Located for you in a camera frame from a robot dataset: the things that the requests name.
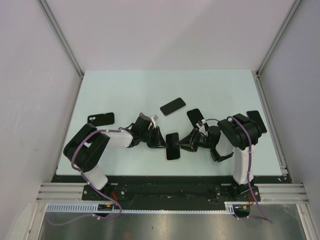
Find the white-edged black phone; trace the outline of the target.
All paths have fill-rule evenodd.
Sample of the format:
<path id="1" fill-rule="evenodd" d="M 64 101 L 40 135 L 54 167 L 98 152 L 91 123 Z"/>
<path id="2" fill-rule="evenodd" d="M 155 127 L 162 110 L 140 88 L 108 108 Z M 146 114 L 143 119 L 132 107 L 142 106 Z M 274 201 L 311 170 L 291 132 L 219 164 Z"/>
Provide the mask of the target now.
<path id="1" fill-rule="evenodd" d="M 168 116 L 168 115 L 184 108 L 185 106 L 186 106 L 185 101 L 181 97 L 178 97 L 178 98 L 170 101 L 169 103 L 161 106 L 159 109 L 165 116 Z"/>

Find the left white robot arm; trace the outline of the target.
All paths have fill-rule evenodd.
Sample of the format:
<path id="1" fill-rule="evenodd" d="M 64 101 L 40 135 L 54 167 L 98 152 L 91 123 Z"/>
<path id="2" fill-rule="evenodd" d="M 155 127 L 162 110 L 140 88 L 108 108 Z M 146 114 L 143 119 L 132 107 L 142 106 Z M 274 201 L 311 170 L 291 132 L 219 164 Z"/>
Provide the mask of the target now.
<path id="1" fill-rule="evenodd" d="M 66 144 L 63 155 L 70 161 L 71 167 L 78 171 L 87 184 L 101 190 L 108 183 L 108 177 L 99 167 L 100 158 L 106 148 L 133 148 L 146 143 L 150 149 L 165 149 L 165 142 L 158 117 L 140 114 L 134 123 L 119 129 L 97 129 L 87 123 Z"/>

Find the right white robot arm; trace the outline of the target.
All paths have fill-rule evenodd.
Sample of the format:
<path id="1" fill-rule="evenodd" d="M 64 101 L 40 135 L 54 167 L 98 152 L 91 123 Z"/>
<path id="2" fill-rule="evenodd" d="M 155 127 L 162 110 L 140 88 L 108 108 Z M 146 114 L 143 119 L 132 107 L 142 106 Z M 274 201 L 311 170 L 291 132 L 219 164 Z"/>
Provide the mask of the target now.
<path id="1" fill-rule="evenodd" d="M 208 126 L 207 122 L 212 120 L 217 124 Z M 251 110 L 223 120 L 199 118 L 193 130 L 176 145 L 189 152 L 209 149 L 212 160 L 219 163 L 234 157 L 233 180 L 241 187 L 252 186 L 254 148 L 265 133 L 267 128 L 260 112 Z"/>

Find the large black phone case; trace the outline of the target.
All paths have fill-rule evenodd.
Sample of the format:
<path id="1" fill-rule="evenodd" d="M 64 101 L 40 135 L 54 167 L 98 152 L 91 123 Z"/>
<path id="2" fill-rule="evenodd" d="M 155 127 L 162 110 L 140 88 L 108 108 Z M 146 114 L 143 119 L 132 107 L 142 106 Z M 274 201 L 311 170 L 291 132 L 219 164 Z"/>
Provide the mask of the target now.
<path id="1" fill-rule="evenodd" d="M 200 112 L 200 110 L 198 108 L 195 108 L 195 109 L 192 109 L 192 110 L 189 110 L 187 111 L 187 116 L 188 116 L 188 119 L 190 120 L 191 122 L 191 125 L 192 125 L 192 128 L 194 130 L 198 130 L 196 124 L 202 120 L 202 119 L 205 119 L 202 115 L 202 113 Z"/>

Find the purple-edged phone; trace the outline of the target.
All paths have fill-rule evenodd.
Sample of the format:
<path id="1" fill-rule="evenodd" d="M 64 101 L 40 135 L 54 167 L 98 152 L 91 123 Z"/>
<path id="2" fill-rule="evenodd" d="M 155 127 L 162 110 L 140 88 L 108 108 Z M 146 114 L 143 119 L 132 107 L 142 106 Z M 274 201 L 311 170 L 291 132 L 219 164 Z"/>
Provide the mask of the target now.
<path id="1" fill-rule="evenodd" d="M 259 119 L 261 117 L 261 115 L 260 115 L 258 110 L 247 111 L 246 115 L 247 115 L 247 117 L 249 119 L 252 119 L 252 120 L 256 120 L 256 119 Z"/>

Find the horizontal aluminium rail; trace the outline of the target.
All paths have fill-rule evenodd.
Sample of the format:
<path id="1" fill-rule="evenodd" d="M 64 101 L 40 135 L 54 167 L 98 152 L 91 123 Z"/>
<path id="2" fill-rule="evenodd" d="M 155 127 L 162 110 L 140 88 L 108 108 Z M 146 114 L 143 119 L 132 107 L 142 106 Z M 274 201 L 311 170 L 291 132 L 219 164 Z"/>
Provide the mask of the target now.
<path id="1" fill-rule="evenodd" d="M 36 197 L 38 203 L 80 203 L 84 183 L 42 183 Z M 256 185 L 262 204 L 308 204 L 302 183 L 261 183 Z"/>

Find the left aluminium frame post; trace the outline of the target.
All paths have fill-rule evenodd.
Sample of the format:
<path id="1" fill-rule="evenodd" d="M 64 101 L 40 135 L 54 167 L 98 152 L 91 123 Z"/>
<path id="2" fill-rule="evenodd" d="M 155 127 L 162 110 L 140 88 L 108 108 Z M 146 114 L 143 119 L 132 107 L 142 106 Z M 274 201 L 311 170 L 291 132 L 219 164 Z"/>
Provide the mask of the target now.
<path id="1" fill-rule="evenodd" d="M 72 67 L 74 68 L 76 74 L 79 76 L 79 78 L 82 80 L 84 77 L 84 72 L 80 67 L 79 62 L 76 59 L 76 56 L 65 36 L 63 33 L 63 30 L 61 29 L 61 26 L 59 22 L 57 21 L 54 12 L 52 11 L 49 3 L 47 0 L 37 0 L 37 3 L 39 4 L 44 16 L 46 17 L 50 27 L 52 28 L 57 40 L 59 41 L 63 51 L 65 52 L 67 58 L 69 59 Z"/>

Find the aluminium frame post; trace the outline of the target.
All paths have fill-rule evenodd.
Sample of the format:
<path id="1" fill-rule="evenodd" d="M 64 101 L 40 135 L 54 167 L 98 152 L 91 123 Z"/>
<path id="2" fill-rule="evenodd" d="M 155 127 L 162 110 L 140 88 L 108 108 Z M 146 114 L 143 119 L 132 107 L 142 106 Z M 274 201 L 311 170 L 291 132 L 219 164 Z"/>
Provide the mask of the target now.
<path id="1" fill-rule="evenodd" d="M 287 14 L 285 15 L 284 20 L 282 21 L 278 31 L 275 34 L 275 37 L 273 38 L 273 40 L 271 42 L 271 45 L 269 46 L 266 54 L 264 55 L 259 67 L 255 71 L 255 74 L 258 78 L 261 77 L 264 69 L 266 68 L 268 62 L 272 58 L 272 55 L 275 52 L 278 45 L 280 44 L 281 40 L 285 36 L 286 31 L 288 30 L 290 24 L 294 20 L 296 14 L 298 13 L 303 2 L 304 2 L 304 0 L 294 0 L 292 2 Z"/>
<path id="2" fill-rule="evenodd" d="M 59 41 L 63 51 L 65 52 L 67 58 L 69 59 L 72 67 L 74 68 L 76 74 L 79 76 L 79 78 L 82 80 L 84 77 L 84 72 L 80 67 L 79 62 L 76 59 L 76 56 L 65 36 L 63 33 L 63 30 L 61 29 L 61 26 L 59 22 L 57 21 L 54 12 L 52 11 L 49 3 L 47 0 L 37 0 L 37 3 L 39 4 L 44 16 L 46 17 L 50 27 L 52 28 L 57 40 Z"/>

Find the right aluminium frame post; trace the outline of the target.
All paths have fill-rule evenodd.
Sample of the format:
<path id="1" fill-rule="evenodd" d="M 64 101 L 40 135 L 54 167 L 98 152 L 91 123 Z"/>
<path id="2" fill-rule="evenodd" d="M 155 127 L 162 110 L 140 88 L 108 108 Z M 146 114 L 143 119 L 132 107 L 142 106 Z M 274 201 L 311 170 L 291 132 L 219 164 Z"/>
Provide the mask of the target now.
<path id="1" fill-rule="evenodd" d="M 269 46 L 266 54 L 264 55 L 259 67 L 255 71 L 255 74 L 258 78 L 261 77 L 264 69 L 266 68 L 268 62 L 272 58 L 272 55 L 275 52 L 278 45 L 280 44 L 281 40 L 285 36 L 286 31 L 288 30 L 290 24 L 294 20 L 296 14 L 298 13 L 303 2 L 304 2 L 304 0 L 294 0 L 292 2 L 287 14 L 285 15 L 284 20 L 282 21 L 278 31 L 275 34 L 275 37 L 273 38 L 273 40 L 271 42 L 271 45 Z"/>

